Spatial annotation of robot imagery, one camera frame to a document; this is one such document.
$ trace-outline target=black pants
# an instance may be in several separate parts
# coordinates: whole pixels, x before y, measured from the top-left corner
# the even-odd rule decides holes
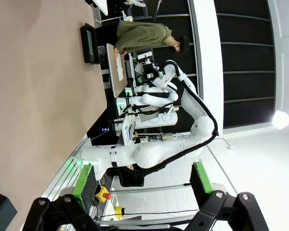
[[[107,43],[115,45],[117,43],[118,24],[118,21],[102,23],[101,27],[95,29],[98,46],[106,46]]]

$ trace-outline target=white paper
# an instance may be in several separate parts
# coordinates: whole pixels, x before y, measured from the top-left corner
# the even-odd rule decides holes
[[[121,55],[118,54],[117,56],[117,69],[118,69],[118,75],[119,75],[119,81],[123,80],[123,68],[121,63]]]

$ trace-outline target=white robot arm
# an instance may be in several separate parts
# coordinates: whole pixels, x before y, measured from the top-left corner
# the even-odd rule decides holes
[[[164,163],[170,157],[189,153],[197,155],[202,146],[217,135],[217,123],[204,102],[197,96],[194,84],[174,61],[168,60],[161,68],[165,74],[157,77],[152,83],[165,88],[176,75],[185,87],[181,97],[181,105],[195,120],[190,136],[163,142],[138,143],[111,148],[85,147],[82,159],[94,165],[96,179],[102,178],[111,167],[124,167],[137,164],[141,168],[150,169]]]

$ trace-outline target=black hair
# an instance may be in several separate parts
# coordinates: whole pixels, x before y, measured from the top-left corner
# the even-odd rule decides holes
[[[189,49],[189,40],[186,36],[180,36],[174,39],[180,43],[179,53],[184,53]]]

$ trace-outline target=black container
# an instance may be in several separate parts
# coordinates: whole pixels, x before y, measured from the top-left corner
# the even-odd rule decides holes
[[[80,34],[85,63],[100,64],[95,28],[86,23],[80,28]]]

